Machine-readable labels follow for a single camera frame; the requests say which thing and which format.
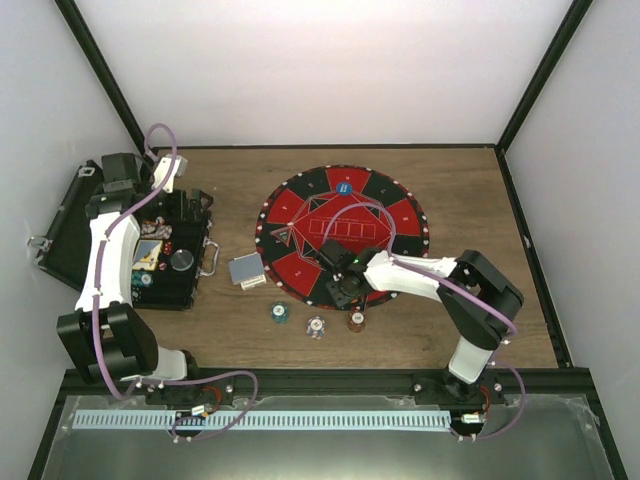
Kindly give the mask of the white blue chip stack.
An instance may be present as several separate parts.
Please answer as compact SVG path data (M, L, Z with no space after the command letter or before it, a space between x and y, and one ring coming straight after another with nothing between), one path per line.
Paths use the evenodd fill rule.
M319 316L312 317L307 322L306 334L312 339L320 339L325 334L326 322Z

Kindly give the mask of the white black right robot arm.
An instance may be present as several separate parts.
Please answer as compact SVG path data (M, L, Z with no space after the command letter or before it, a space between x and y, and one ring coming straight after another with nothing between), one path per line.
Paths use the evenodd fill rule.
M315 258L331 275L327 290L338 307L375 292L404 293L443 305L459 333L444 378L445 393L455 402L468 402L479 392L479 378L493 355L517 334L514 320L524 296L478 251L440 259L379 247L356 254L328 240Z

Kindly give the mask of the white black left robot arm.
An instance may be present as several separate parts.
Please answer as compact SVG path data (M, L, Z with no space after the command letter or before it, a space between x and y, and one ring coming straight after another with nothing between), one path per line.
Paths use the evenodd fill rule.
M151 185L140 180L132 154L103 157L104 180L85 204L91 232L91 250L83 290L72 313L59 317L58 335L81 378L89 383L131 380L169 384L181 403L196 402L204 392L203 377L188 369L189 354L161 347L149 326L134 308L133 276L148 277L142 289L160 293L159 273L175 273L193 281L197 261L178 266L169 254L153 249L157 266L139 271L145 220L180 218L184 193L174 187L175 178L187 167L181 156L159 160Z

